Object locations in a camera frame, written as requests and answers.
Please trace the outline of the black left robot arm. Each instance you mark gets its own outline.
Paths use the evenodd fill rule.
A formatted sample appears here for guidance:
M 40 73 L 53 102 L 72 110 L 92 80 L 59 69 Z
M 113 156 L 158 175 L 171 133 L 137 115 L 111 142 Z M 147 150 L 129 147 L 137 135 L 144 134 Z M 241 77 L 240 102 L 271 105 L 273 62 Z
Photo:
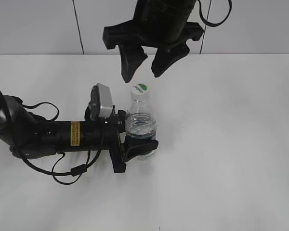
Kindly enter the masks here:
M 28 111 L 18 97 L 5 97 L 11 115 L 12 128 L 9 128 L 0 102 L 0 140 L 9 145 L 13 156 L 20 158 L 18 145 L 26 159 L 38 159 L 66 152 L 108 150 L 115 173 L 124 173 L 126 162 L 136 156 L 146 155 L 157 149 L 158 141 L 151 138 L 137 140 L 126 137 L 120 140 L 125 131 L 126 112 L 113 111 L 107 119 L 90 120 L 89 109 L 85 121 L 56 121 Z

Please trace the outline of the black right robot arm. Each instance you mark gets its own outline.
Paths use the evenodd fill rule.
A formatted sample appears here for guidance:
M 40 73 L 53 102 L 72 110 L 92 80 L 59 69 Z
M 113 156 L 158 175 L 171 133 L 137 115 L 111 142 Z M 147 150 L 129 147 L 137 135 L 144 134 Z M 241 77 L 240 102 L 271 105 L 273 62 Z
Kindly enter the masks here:
M 154 77 L 189 54 L 186 42 L 198 41 L 204 33 L 199 23 L 188 21 L 195 4 L 194 0 L 139 0 L 131 20 L 104 28 L 106 48 L 119 49 L 125 83 L 148 57 L 144 47 L 157 49 L 151 66 Z

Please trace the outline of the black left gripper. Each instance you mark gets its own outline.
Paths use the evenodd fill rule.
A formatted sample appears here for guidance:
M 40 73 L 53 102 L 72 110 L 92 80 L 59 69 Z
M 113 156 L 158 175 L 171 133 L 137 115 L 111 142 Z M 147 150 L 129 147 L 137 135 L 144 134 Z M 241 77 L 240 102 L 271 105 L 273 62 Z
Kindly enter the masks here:
M 90 168 L 103 150 L 108 150 L 114 173 L 124 173 L 126 164 L 137 156 L 150 154 L 158 147 L 153 139 L 135 139 L 126 136 L 121 144 L 120 133 L 125 132 L 126 111 L 113 109 L 109 118 L 98 118 L 95 121 L 83 122 L 83 150 L 90 153 L 96 150 L 94 158 L 87 163 Z

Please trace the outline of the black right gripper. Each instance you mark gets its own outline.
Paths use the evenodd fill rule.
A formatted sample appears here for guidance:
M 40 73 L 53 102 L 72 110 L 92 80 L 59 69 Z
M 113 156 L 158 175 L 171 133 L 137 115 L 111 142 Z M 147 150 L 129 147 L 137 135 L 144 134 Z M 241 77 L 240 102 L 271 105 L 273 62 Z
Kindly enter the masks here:
M 187 22 L 177 40 L 170 43 L 160 40 L 159 37 L 149 36 L 133 20 L 129 20 L 105 27 L 103 42 L 108 50 L 118 45 L 121 76 L 125 83 L 129 83 L 138 67 L 148 58 L 142 46 L 158 48 L 151 66 L 154 77 L 158 78 L 175 62 L 189 54 L 190 49 L 185 44 L 186 41 L 198 41 L 203 33 L 204 29 L 199 23 Z

